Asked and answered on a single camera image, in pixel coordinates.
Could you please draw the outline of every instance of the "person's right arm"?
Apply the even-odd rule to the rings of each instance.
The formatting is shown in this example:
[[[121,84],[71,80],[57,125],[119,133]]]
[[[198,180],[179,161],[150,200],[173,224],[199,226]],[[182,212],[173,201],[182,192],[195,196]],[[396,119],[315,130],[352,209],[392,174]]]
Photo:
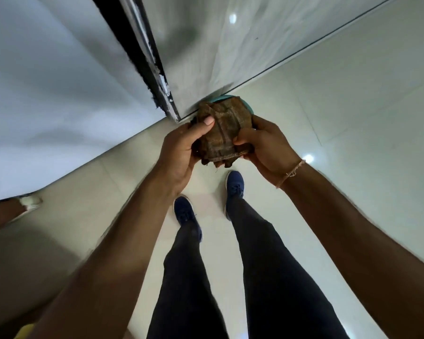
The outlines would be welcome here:
[[[235,144],[252,143],[245,158],[277,185],[301,158],[273,123],[253,116],[257,129]],[[424,338],[424,263],[368,221],[324,176],[304,164],[281,188],[311,227],[347,284],[385,334]]]

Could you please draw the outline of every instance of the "person's left arm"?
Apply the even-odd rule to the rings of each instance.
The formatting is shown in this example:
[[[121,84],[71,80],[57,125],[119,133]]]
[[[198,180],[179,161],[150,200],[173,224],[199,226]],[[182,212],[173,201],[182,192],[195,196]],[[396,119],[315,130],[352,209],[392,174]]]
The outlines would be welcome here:
[[[212,127],[213,118],[208,118],[165,137],[153,170],[29,338],[123,337],[167,210],[198,162],[192,143]]]

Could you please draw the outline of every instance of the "black pants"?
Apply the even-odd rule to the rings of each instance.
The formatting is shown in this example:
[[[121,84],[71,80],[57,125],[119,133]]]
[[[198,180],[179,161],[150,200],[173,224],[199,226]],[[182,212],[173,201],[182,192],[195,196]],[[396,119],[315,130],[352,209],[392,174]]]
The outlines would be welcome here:
[[[238,197],[228,201],[227,211],[242,256],[249,339],[348,338],[331,303],[272,224]],[[164,267],[147,338],[227,338],[194,222],[181,226]]]

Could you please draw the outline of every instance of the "forearm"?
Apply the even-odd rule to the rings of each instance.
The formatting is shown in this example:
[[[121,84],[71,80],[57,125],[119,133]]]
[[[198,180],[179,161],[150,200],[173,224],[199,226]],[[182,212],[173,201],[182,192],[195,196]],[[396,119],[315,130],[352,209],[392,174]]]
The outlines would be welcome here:
[[[156,174],[142,182],[32,338],[122,338],[173,197]]]
[[[390,338],[424,338],[424,263],[309,165],[282,188],[382,330]]]

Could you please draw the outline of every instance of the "person's left hand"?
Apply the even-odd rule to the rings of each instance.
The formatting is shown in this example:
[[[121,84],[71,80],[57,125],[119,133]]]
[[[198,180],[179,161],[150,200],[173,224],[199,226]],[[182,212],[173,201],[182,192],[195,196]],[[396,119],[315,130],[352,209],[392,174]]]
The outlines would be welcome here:
[[[207,117],[204,122],[179,126],[165,136],[160,157],[154,166],[158,178],[163,178],[165,185],[172,188],[175,196],[187,185],[194,165],[200,158],[192,155],[192,144],[195,140],[209,132],[215,120]]]

